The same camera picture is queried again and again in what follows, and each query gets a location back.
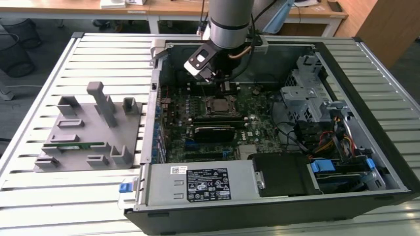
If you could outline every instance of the motherboard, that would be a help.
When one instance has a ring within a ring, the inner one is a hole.
[[[242,160],[254,153],[282,152],[271,119],[274,92],[260,84],[230,83],[163,87],[167,163]]]

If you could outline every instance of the blue tab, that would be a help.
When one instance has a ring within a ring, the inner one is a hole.
[[[320,171],[320,169],[318,168],[316,163],[311,163],[311,167],[312,167],[312,171],[314,171],[314,173],[316,173],[316,172],[319,172],[319,171]]]
[[[120,193],[130,193],[132,192],[132,183],[120,183]]]
[[[375,165],[375,162],[374,162],[374,160],[371,158],[367,159],[367,163],[368,163],[368,166],[370,166],[371,170],[374,170],[376,165]]]
[[[326,172],[326,171],[335,171],[335,165],[331,160],[316,160],[311,163],[312,171],[316,172]]]

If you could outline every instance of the chair leg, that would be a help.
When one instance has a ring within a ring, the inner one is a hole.
[[[15,94],[0,81],[0,98],[3,98],[4,101],[10,101],[14,99],[14,97]]]

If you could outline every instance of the metal table surface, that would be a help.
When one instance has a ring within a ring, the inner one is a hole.
[[[71,42],[0,159],[0,235],[144,235],[118,207],[119,183],[139,174],[139,154],[130,170],[34,173],[62,95],[92,102],[90,81],[102,81],[115,102],[126,96],[147,102],[152,76],[154,39],[198,40],[194,35],[92,34]],[[364,46],[350,39],[268,37],[270,40],[319,40],[331,50],[392,141],[420,176],[420,109]],[[338,87],[332,88],[340,97]],[[142,124],[147,117],[143,107]],[[142,126],[136,149],[142,151]],[[419,235],[420,202],[379,208],[355,219],[195,235]]]

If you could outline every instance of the warning label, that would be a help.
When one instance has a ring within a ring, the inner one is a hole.
[[[187,171],[187,199],[191,203],[231,199],[228,169]]]

